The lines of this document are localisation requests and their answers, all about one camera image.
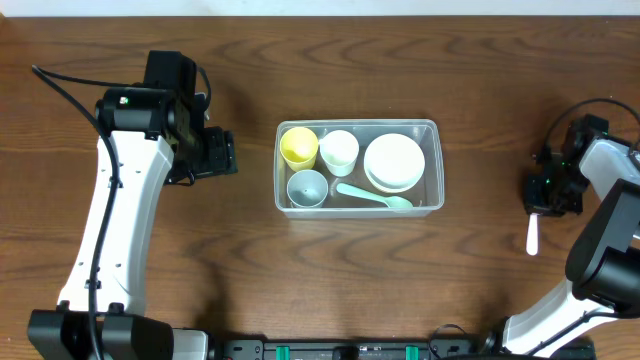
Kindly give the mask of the white plastic fork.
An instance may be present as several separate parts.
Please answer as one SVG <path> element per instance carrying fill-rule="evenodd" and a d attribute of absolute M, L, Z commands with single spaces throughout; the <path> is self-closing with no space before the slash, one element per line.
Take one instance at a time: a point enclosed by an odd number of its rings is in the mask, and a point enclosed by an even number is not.
<path fill-rule="evenodd" d="M 529 223 L 527 228 L 525 250 L 529 256 L 536 256 L 539 251 L 539 215 L 532 213 L 529 216 Z"/>

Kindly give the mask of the yellow plastic cup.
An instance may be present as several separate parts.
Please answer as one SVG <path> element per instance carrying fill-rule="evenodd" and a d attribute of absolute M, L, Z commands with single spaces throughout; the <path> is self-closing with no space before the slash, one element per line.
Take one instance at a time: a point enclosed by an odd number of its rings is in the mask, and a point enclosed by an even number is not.
<path fill-rule="evenodd" d="M 318 149 L 319 140 L 316 134 L 306 127 L 287 130 L 279 141 L 280 154 L 294 172 L 312 169 Z"/>

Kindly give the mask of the grey plastic cup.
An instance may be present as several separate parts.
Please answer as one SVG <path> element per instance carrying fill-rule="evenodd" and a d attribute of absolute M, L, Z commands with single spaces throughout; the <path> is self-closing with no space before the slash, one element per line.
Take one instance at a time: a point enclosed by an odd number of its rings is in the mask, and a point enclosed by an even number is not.
<path fill-rule="evenodd" d="M 329 185 L 320 172 L 301 170 L 288 180 L 286 193 L 293 207 L 318 208 L 328 196 Z"/>

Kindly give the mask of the white plastic cup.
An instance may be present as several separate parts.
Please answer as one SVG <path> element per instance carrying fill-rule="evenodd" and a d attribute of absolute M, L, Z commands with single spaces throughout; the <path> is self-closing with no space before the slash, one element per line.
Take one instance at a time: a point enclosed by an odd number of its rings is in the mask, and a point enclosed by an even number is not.
<path fill-rule="evenodd" d="M 345 177 L 355 168 L 359 155 L 358 140 L 348 131 L 332 131 L 320 140 L 320 155 L 331 174 Z"/>

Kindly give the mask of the mint green plastic spoon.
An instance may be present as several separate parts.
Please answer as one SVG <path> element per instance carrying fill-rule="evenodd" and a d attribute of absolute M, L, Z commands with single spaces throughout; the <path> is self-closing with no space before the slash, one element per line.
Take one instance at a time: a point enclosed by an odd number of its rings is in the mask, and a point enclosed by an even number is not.
<path fill-rule="evenodd" d="M 339 183 L 336 186 L 336 190 L 342 195 L 379 202 L 392 209 L 411 209 L 413 207 L 413 204 L 405 198 L 399 196 L 385 197 L 350 184 Z"/>

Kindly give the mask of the white plastic bowl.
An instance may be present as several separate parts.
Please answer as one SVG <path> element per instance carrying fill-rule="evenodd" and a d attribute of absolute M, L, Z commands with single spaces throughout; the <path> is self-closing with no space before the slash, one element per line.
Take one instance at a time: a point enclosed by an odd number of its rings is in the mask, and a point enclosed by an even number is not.
<path fill-rule="evenodd" d="M 425 170 L 425 157 L 420 146 L 408 136 L 390 133 L 375 138 L 364 154 L 364 173 L 384 183 L 416 184 Z"/>

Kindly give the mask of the yellow plastic bowl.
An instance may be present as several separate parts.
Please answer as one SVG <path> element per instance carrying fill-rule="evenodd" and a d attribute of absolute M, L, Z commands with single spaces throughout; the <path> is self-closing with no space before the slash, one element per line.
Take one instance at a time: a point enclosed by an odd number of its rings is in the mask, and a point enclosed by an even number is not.
<path fill-rule="evenodd" d="M 391 184 L 387 184 L 382 182 L 381 180 L 379 180 L 378 178 L 376 178 L 373 175 L 369 175 L 367 174 L 367 178 L 369 180 L 369 182 L 378 190 L 385 192 L 385 193 L 401 193 L 401 192 L 405 192 L 408 191 L 409 189 L 411 189 L 412 187 L 414 187 L 416 185 L 415 182 L 413 181 L 409 181 L 408 183 L 401 183 L 400 185 L 391 185 Z"/>

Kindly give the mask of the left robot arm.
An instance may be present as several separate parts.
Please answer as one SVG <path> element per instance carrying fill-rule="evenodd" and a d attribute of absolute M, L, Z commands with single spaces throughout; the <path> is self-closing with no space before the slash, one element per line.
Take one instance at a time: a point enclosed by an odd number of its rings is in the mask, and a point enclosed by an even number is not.
<path fill-rule="evenodd" d="M 81 246 L 57 304 L 32 312 L 46 359 L 219 359 L 204 330 L 148 318 L 146 263 L 162 189 L 237 172 L 231 132 L 208 125 L 206 72 L 178 51 L 149 53 L 144 78 L 107 83 L 86 118 L 99 135 Z"/>

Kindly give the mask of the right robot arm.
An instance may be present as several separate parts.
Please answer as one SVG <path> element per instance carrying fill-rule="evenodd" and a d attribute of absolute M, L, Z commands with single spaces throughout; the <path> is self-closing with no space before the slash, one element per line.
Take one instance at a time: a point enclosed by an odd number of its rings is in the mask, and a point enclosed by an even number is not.
<path fill-rule="evenodd" d="M 599 325 L 638 318 L 639 160 L 608 130 L 607 120 L 587 114 L 570 124 L 559 152 L 542 147 L 540 168 L 523 189 L 529 254 L 537 251 L 539 218 L 581 213 L 588 188 L 601 203 L 573 244 L 561 283 L 507 318 L 489 351 L 549 358 Z"/>

